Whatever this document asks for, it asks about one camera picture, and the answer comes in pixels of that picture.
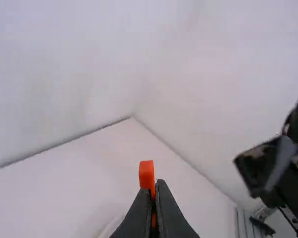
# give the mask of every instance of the white surface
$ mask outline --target white surface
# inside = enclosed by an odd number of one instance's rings
[[[272,227],[276,234],[274,238],[296,238],[296,232],[292,226],[287,222],[283,214],[277,210],[273,215],[269,216],[265,223]]]
[[[234,237],[234,203],[129,119],[1,169],[0,238],[108,237],[150,159],[200,237]]]
[[[252,209],[235,156],[280,132],[298,99],[298,0],[208,0],[160,54],[136,118]]]
[[[192,2],[0,1],[0,165],[131,115]]]

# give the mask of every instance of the white floor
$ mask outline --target white floor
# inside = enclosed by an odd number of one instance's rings
[[[129,119],[1,169],[0,238],[108,237],[151,159],[200,237],[235,237],[235,204]]]

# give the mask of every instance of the white wall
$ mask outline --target white wall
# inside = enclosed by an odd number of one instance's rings
[[[191,11],[172,0],[0,1],[0,166],[129,116]]]
[[[148,76],[136,118],[236,202],[232,164],[279,133],[298,98],[298,0],[207,0]]]

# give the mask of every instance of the orange block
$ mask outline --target orange block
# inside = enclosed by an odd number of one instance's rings
[[[145,160],[139,163],[139,184],[143,189],[150,189],[152,200],[155,199],[154,167],[153,160]]]

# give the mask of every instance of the orange object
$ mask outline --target orange object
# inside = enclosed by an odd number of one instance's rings
[[[152,228],[155,228],[155,213],[153,213],[151,217],[151,226]]]
[[[145,160],[139,163],[139,184],[143,189],[150,189],[151,198],[154,201],[155,187],[153,160]]]

